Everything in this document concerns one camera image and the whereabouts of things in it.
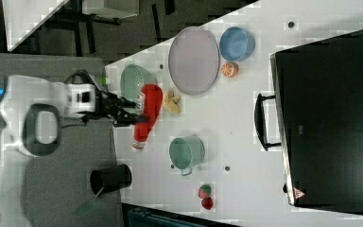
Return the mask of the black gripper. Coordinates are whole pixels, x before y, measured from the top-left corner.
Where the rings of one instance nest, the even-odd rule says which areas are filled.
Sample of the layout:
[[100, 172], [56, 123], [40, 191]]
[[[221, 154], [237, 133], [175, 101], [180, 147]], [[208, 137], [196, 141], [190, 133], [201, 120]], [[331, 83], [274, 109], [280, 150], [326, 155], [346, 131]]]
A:
[[127, 127], [128, 125], [147, 122], [149, 120], [148, 116], [126, 111], [126, 108], [135, 106], [135, 102], [122, 96], [110, 92], [96, 91], [95, 109], [84, 113], [84, 122], [108, 118], [115, 127]]

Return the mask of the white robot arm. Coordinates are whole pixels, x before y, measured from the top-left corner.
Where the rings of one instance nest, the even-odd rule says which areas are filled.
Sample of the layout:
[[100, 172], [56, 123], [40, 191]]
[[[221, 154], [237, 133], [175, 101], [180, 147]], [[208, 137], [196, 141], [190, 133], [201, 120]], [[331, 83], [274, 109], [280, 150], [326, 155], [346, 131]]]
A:
[[13, 75], [8, 77], [0, 116], [0, 227], [31, 227], [21, 208], [26, 166], [61, 145], [64, 118], [108, 118], [116, 127], [147, 121], [144, 106], [117, 96], [85, 70], [64, 82]]

